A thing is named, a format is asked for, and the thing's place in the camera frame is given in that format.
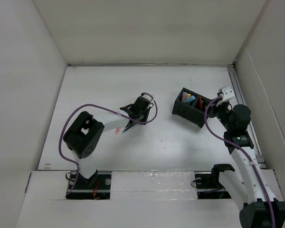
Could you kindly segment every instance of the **pen holder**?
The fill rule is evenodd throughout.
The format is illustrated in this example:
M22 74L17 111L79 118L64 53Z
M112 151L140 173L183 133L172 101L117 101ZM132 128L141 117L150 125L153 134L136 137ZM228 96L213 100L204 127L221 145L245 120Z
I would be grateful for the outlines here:
M190 103L182 102L181 99L183 92L194 95L195 100ZM197 124L200 128L202 128L203 125L205 124L204 121L205 110L210 101L211 101L210 99L204 96L201 96L193 91L183 88L174 102L172 114L179 115Z

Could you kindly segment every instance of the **white platform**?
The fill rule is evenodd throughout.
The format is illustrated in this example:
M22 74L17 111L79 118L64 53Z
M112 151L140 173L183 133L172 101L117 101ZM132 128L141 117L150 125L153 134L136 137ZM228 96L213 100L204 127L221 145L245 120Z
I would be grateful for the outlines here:
M231 199L196 199L188 172L114 172L115 200L67 200L66 171L33 172L17 228L240 228L239 212ZM275 176L265 170L266 181L282 200ZM167 198L162 192L178 191L191 200Z
M29 171L0 170L0 228L16 227Z
M58 154L58 139L68 116L80 105L93 103L118 110L133 103L141 92L154 95L157 119L146 126L135 126L126 133L102 134L94 151L95 164L103 171L210 170L216 163L235 166L225 145L204 127L171 114L183 87L208 98L219 88L231 85L227 68L209 66L107 66L68 67L61 86L39 170L75 170L76 166ZM103 113L95 108L91 114ZM155 108L150 112L151 118ZM218 135L224 127L217 119L209 125ZM73 158L63 143L63 153Z

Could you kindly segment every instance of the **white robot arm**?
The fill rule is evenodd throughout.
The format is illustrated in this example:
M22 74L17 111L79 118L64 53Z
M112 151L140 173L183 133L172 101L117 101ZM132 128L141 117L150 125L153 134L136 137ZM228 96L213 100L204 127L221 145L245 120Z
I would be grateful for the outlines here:
M234 97L230 86L219 90L205 110L208 130L225 142L242 176L242 183L230 164L214 165L208 182L221 184L240 211L240 222L244 228L281 228L285 220L285 202L278 201L269 188L257 163L253 143L247 132L251 111L239 104L229 110L229 100ZM217 117L226 128L224 138L214 134L207 123L209 117Z
M128 129L137 123L146 124L149 111L153 107L152 101L150 95L143 93L134 104L120 108L119 112L91 115L84 111L79 114L64 134L63 140L80 167L78 179L82 188L88 189L97 181L98 172L92 153L101 134L120 127Z

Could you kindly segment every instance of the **blue marker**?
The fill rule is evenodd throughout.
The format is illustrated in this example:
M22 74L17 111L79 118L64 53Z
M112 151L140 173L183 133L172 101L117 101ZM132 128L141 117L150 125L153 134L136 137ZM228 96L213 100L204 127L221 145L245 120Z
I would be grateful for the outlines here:
M192 102L192 101L194 101L195 100L195 96L191 96L191 97L189 97L187 100L185 100L184 101L184 103L190 103L190 102Z

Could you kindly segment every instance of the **red wire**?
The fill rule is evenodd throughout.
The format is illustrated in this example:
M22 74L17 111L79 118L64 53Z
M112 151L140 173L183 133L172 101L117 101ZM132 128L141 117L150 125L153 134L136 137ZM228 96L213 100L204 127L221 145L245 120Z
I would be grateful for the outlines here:
M99 188L99 183L100 183L100 181L97 181L97 185L96 185L96 188L94 188L94 190L93 190L93 199L95 199L95 196L96 196L96 194L97 194L97 190L98 190L98 188Z
M200 105L199 107L200 107L201 110L203 110L203 103L201 102L201 96L199 96L199 98L200 98L199 99L199 105Z

